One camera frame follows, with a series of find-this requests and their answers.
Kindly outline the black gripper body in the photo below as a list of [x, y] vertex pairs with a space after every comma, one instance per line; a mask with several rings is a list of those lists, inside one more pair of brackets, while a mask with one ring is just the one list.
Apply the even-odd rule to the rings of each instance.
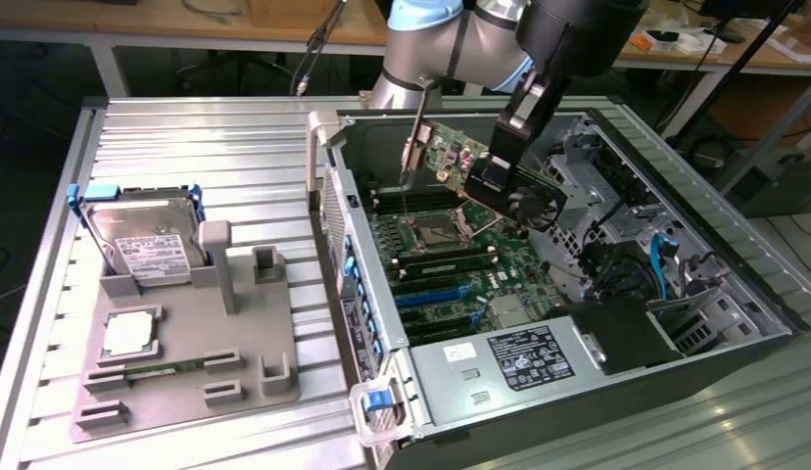
[[649, 0], [530, 0], [516, 30], [533, 69], [549, 77], [606, 72]]

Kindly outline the black graphics card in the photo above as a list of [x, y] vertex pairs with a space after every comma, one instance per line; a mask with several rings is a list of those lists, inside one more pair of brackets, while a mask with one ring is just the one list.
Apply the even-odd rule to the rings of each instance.
[[568, 196], [558, 184], [521, 167], [507, 167], [489, 154], [471, 160], [466, 170], [439, 164], [443, 184], [459, 197], [481, 203], [525, 228], [545, 231], [556, 223]]

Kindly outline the silver perforated disk bay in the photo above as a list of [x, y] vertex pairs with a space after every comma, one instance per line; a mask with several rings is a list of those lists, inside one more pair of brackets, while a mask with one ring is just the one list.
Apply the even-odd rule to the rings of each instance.
[[566, 249], [577, 252], [586, 242], [601, 238], [600, 228], [590, 228], [617, 206], [620, 196], [592, 159], [553, 155], [534, 157], [533, 161], [568, 196], [552, 232], [566, 243]]

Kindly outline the white plastic part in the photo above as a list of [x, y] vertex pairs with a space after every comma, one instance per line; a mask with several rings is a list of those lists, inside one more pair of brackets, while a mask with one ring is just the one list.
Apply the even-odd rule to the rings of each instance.
[[726, 43], [716, 36], [698, 31], [689, 33], [674, 30], [644, 30], [641, 37], [653, 52], [669, 53], [677, 51], [685, 55], [697, 53], [720, 54], [726, 48]]

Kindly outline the metal socket cover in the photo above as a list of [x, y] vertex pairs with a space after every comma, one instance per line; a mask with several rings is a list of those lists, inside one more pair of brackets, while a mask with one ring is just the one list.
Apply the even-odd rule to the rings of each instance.
[[[469, 205], [478, 206], [489, 214], [493, 215], [493, 218], [478, 227], [473, 227], [467, 221], [466, 207]], [[467, 199], [467, 198], [463, 198], [462, 203], [451, 211], [451, 220], [457, 224], [457, 227], [458, 227], [461, 233], [463, 234], [465, 238], [469, 240], [473, 240], [475, 236], [478, 236], [482, 232], [485, 232], [489, 228], [491, 228], [503, 219], [505, 219], [503, 215], [501, 215], [498, 212], [493, 211], [490, 208], [483, 206], [481, 203], [475, 203], [471, 199]]]

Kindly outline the black monitor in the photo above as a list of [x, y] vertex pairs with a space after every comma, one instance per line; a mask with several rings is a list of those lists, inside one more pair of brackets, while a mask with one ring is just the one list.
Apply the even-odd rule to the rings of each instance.
[[805, 3], [807, 0], [702, 0], [698, 15], [717, 21], [704, 33], [726, 43], [740, 44], [745, 37], [728, 27], [733, 20], [772, 20], [782, 10], [795, 13]]

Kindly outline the green motherboard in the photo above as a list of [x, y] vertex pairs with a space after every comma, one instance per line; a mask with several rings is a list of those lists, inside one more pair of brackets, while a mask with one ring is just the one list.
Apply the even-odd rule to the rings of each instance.
[[[411, 233], [406, 224], [421, 213], [451, 212], [453, 209], [410, 211], [409, 216], [403, 213], [379, 215], [373, 211], [374, 199], [369, 194], [370, 207], [366, 215], [394, 300], [459, 287], [469, 289], [467, 295], [458, 301], [397, 308], [405, 330], [414, 324], [462, 316], [467, 316], [473, 325], [478, 327], [478, 330], [469, 335], [502, 330], [491, 320], [489, 303], [494, 298], [509, 294], [521, 297], [533, 322], [542, 320], [548, 311], [560, 305], [561, 297], [548, 275], [548, 265], [534, 252], [528, 233], [506, 220], [499, 221], [473, 240], [467, 240], [466, 247], [453, 249], [494, 246], [499, 260], [490, 268], [463, 274], [399, 281], [391, 259], [423, 254], [411, 250]], [[473, 227], [481, 226], [493, 218], [493, 215], [475, 205], [466, 207], [466, 215]]]

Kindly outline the dark RAM stick white label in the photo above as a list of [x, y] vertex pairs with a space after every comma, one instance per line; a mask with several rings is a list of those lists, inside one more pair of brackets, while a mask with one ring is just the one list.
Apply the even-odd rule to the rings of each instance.
[[423, 253], [391, 259], [391, 266], [402, 282], [463, 274], [490, 268], [498, 262], [494, 246], [474, 247], [437, 253]]

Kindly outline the black expansion slot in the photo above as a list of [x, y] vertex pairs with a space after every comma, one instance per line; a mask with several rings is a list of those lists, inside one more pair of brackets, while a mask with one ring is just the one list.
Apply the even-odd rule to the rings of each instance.
[[459, 338], [475, 332], [467, 316], [447, 318], [439, 321], [414, 324], [405, 329], [409, 342], [413, 346], [426, 345]]

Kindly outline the black air shroud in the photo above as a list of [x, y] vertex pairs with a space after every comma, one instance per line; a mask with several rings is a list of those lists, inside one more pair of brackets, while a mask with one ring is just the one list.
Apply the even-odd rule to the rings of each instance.
[[605, 375], [666, 364], [684, 357], [672, 346], [648, 303], [630, 297], [552, 308], [546, 318], [569, 317], [581, 339], [592, 341], [593, 361]]

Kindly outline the silver slotted disk bay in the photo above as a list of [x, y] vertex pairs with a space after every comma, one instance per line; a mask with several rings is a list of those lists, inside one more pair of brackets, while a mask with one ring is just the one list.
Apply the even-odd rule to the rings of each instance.
[[652, 301], [648, 307], [673, 346], [686, 356], [762, 337], [742, 307], [720, 288]]

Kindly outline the grey power supply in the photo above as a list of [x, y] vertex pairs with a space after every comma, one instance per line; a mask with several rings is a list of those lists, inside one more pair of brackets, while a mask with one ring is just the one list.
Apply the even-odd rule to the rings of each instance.
[[569, 317], [410, 350], [430, 422], [454, 427], [561, 400], [602, 383]]

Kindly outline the black open PC case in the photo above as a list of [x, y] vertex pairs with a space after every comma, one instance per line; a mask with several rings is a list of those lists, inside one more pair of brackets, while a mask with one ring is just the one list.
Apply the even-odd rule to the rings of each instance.
[[[642, 123], [608, 99], [569, 100], [526, 151], [592, 159], [621, 201], [592, 225], [577, 252], [552, 230], [528, 233], [561, 297], [558, 306], [630, 297], [646, 303], [720, 288], [762, 337], [678, 360], [605, 375], [585, 392], [471, 424], [430, 422], [413, 346], [373, 240], [369, 190], [446, 187], [439, 164], [466, 170], [487, 150], [495, 114], [482, 105], [425, 116], [406, 111], [323, 110], [307, 119], [307, 159], [318, 165], [317, 239], [329, 254], [329, 291], [345, 330], [351, 369], [349, 406], [359, 442], [382, 470], [443, 470], [511, 462], [549, 451], [554, 467], [656, 468], [638, 444], [672, 448], [690, 439], [738, 435], [766, 418], [785, 420], [788, 393], [809, 399], [780, 360], [811, 336], [811, 281]], [[366, 413], [361, 397], [389, 390], [390, 408]], [[560, 444], [565, 452], [553, 451]]]

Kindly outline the grey parts rack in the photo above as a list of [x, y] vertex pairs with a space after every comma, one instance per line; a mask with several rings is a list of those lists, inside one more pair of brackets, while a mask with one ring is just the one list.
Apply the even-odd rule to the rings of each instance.
[[[75, 443], [298, 400], [299, 378], [282, 254], [255, 246], [231, 257], [230, 225], [204, 221], [198, 241], [212, 260], [191, 281], [150, 288], [126, 275], [103, 277], [94, 306], [71, 413]], [[147, 310], [155, 317], [148, 352], [102, 357], [108, 316]], [[100, 368], [204, 359], [198, 371], [126, 381], [91, 381]]]

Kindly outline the wooden desk white frame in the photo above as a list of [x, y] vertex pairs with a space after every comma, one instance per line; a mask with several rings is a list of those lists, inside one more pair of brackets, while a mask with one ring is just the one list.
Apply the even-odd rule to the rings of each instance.
[[257, 27], [249, 17], [218, 23], [178, 0], [135, 6], [95, 0], [0, 0], [0, 40], [78, 44], [90, 49], [106, 94], [130, 90], [116, 49], [150, 47], [301, 53], [310, 28]]
[[[722, 78], [729, 74], [736, 60], [753, 44], [758, 31], [742, 24], [736, 27], [746, 37], [745, 42], [728, 45], [720, 54], [708, 54], [702, 62], [701, 55], [688, 56], [676, 50], [648, 52], [632, 43], [624, 46], [614, 62], [617, 69], [680, 72], [689, 79], [685, 91], [673, 100], [669, 117], [661, 117], [661, 137], [670, 137], [681, 132], [685, 123], [696, 115]], [[770, 45], [762, 44], [738, 73], [811, 77], [811, 64], [795, 62]]]

